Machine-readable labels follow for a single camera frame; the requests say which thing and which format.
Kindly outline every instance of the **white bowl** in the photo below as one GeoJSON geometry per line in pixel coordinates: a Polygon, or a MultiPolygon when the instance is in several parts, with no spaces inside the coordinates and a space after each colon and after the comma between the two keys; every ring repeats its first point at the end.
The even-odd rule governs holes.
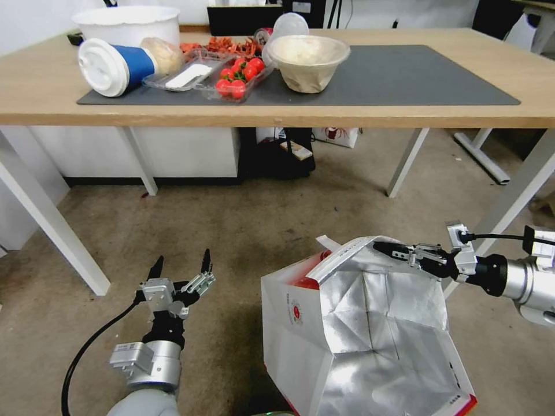
{"type": "Polygon", "coordinates": [[[119,6],[87,10],[72,17],[86,39],[139,47],[144,38],[179,45],[179,9],[162,6],[119,6]]]}
{"type": "Polygon", "coordinates": [[[312,35],[282,36],[265,47],[287,86],[308,94],[326,88],[338,65],[351,53],[345,42],[312,35]]]}

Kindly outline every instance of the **table top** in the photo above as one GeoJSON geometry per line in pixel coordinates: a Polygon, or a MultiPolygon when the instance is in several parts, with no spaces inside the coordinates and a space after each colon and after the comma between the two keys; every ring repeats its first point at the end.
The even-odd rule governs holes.
{"type": "MultiPolygon", "coordinates": [[[[424,44],[519,99],[518,106],[91,106],[64,36],[0,58],[0,125],[555,127],[555,62],[471,29],[312,31],[352,45],[424,44]]],[[[209,34],[184,33],[204,43],[209,34]]]]}
{"type": "Polygon", "coordinates": [[[549,9],[555,12],[555,3],[546,3],[541,1],[532,1],[532,0],[513,0],[515,3],[521,3],[525,6],[534,6],[539,7],[541,9],[549,9]]]}

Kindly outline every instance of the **blue paper cup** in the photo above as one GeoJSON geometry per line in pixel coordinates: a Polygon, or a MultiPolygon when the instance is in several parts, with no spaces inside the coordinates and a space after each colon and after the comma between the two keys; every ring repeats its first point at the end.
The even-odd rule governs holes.
{"type": "Polygon", "coordinates": [[[89,39],[78,52],[79,68],[88,84],[104,96],[120,96],[140,85],[143,78],[156,73],[154,57],[143,48],[111,45],[89,39]]]}

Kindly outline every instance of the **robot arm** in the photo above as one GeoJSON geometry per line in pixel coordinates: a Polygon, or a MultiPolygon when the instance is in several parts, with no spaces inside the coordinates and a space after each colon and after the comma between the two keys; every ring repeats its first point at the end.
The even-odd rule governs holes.
{"type": "Polygon", "coordinates": [[[476,256],[471,243],[476,236],[459,222],[448,224],[447,230],[451,252],[426,244],[376,242],[373,247],[435,277],[450,277],[480,286],[488,295],[510,298],[525,319],[555,325],[555,232],[526,226],[521,239],[528,257],[511,260],[499,254],[476,256]]]}
{"type": "Polygon", "coordinates": [[[133,390],[112,407],[108,416],[179,416],[176,396],[181,377],[180,355],[185,345],[183,321],[189,306],[198,301],[216,281],[212,274],[210,251],[206,250],[200,274],[191,281],[173,283],[162,278],[164,257],[150,269],[146,282],[140,284],[133,303],[81,347],[73,359],[62,386],[62,416],[69,412],[69,386],[75,367],[93,341],[107,328],[127,315],[137,304],[146,302],[151,311],[152,328],[141,341],[119,344],[110,364],[127,376],[133,390]]]}

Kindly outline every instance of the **gray desk mat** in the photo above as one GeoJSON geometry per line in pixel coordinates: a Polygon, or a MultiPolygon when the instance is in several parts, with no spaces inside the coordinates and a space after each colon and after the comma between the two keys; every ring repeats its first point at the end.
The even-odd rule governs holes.
{"type": "MultiPolygon", "coordinates": [[[[118,98],[91,91],[89,105],[237,105],[208,100],[199,91],[170,92],[140,86],[118,98]]],[[[352,46],[319,94],[290,90],[274,71],[243,105],[450,106],[518,105],[520,101],[424,45],[352,46]]]]}

